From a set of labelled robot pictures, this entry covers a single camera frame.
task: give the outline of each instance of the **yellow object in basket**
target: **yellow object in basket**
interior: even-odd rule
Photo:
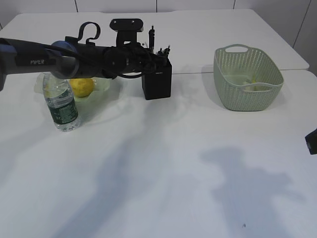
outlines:
[[[92,78],[72,78],[69,81],[74,95],[77,97],[86,97],[94,90],[94,81]]]

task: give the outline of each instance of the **plastic bottle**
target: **plastic bottle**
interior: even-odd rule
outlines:
[[[66,79],[58,79],[45,74],[43,79],[43,95],[51,112],[55,126],[61,131],[71,131],[79,127],[74,94]]]

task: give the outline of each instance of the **black box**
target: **black box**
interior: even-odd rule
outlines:
[[[142,88],[146,100],[169,98],[172,87],[172,65],[158,67],[154,73],[142,76]]]

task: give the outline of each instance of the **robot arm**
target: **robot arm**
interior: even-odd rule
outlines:
[[[85,44],[78,43],[84,28],[94,24],[95,37]],[[154,73],[166,66],[169,48],[154,54],[154,29],[149,31],[149,48],[137,42],[137,32],[143,31],[140,19],[114,19],[110,27],[117,31],[116,47],[95,46],[90,40],[100,35],[100,27],[94,22],[81,25],[78,38],[65,37],[52,45],[0,38],[0,91],[8,74],[47,72],[61,79],[68,78],[137,78]],[[138,75],[125,73],[139,72]]]

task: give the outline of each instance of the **basket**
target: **basket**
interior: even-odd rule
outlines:
[[[231,47],[246,52],[228,52]],[[276,98],[284,79],[262,50],[245,45],[220,48],[214,54],[214,83],[223,105],[233,111],[262,111]]]

